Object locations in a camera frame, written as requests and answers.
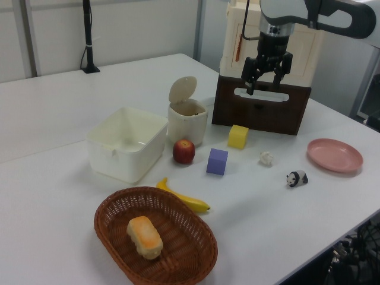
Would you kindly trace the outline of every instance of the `brown woven basket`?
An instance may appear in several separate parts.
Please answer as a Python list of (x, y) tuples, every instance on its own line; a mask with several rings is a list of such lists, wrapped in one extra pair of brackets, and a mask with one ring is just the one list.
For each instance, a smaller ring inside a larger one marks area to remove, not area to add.
[[(146, 216), (163, 241), (161, 255), (141, 257), (126, 233), (129, 221)], [(207, 226), (171, 193), (154, 187), (115, 192), (96, 211), (95, 231), (112, 258), (136, 285), (196, 284), (213, 269), (217, 242)]]

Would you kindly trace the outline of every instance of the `yellow cube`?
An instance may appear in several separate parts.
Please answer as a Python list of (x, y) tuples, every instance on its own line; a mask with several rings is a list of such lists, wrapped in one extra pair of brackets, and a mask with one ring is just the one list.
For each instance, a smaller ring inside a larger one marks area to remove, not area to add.
[(248, 128), (233, 125), (228, 136), (228, 146), (243, 149), (247, 142)]

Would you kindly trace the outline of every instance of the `bread roll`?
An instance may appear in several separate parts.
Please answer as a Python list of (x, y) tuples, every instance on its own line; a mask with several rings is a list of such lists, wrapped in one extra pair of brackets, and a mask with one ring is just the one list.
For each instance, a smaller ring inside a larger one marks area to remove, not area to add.
[(133, 218), (126, 228), (137, 248), (138, 254), (146, 259), (155, 259), (163, 247), (160, 234), (146, 216)]

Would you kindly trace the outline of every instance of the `purple cube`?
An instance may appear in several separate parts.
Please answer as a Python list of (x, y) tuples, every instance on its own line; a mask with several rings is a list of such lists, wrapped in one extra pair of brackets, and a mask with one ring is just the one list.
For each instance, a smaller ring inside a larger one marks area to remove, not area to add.
[(227, 157), (228, 151), (212, 148), (210, 151), (210, 156), (208, 157), (206, 172), (224, 175), (224, 171), (226, 170)]

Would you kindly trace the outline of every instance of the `banana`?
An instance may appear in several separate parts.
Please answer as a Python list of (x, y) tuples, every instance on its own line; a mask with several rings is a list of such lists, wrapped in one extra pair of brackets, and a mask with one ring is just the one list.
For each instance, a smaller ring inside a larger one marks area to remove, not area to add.
[(192, 209), (193, 211), (195, 212), (199, 212), (199, 213), (204, 213), (206, 212), (207, 210), (210, 209), (210, 206), (207, 205), (204, 201), (201, 201), (201, 200), (198, 200), (198, 199), (195, 199), (195, 198), (191, 198), (191, 197), (187, 197), (187, 196), (184, 196), (184, 195), (181, 195), (177, 192), (174, 192), (173, 190), (171, 190), (167, 185), (166, 185), (166, 182), (167, 182), (167, 177), (165, 177), (164, 179), (162, 179), (159, 183), (157, 183), (156, 187), (157, 188), (160, 188), (162, 190), (165, 190), (167, 192), (170, 192), (174, 195), (176, 195), (178, 198), (180, 198), (187, 206), (190, 207), (190, 209)]

